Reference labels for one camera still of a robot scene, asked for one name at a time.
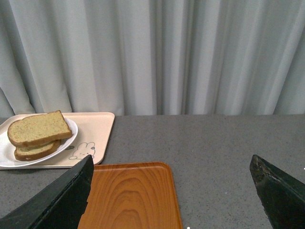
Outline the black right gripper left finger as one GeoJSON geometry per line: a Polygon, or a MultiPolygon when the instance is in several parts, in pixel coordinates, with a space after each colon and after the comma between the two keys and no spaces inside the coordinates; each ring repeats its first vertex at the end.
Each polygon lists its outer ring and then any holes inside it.
{"type": "Polygon", "coordinates": [[[86,156],[29,201],[0,219],[2,229],[76,229],[87,207],[93,159],[86,156]]]}

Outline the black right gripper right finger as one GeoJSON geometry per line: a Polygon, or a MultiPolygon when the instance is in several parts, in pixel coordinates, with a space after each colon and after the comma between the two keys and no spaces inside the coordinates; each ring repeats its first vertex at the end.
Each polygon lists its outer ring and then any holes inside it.
{"type": "Polygon", "coordinates": [[[305,185],[258,155],[250,172],[264,211],[274,229],[305,227],[305,185]]]}

